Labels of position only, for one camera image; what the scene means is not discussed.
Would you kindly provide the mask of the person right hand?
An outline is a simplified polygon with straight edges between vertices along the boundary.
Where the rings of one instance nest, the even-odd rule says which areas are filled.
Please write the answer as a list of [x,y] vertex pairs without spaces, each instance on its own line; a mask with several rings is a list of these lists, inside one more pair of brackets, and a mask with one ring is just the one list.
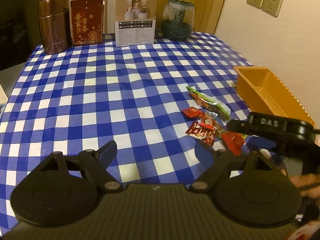
[[[291,176],[289,180],[296,187],[309,186],[315,183],[319,183],[319,174],[305,174],[302,176]],[[310,197],[310,198],[319,200],[319,186],[301,191],[300,194],[303,197]]]

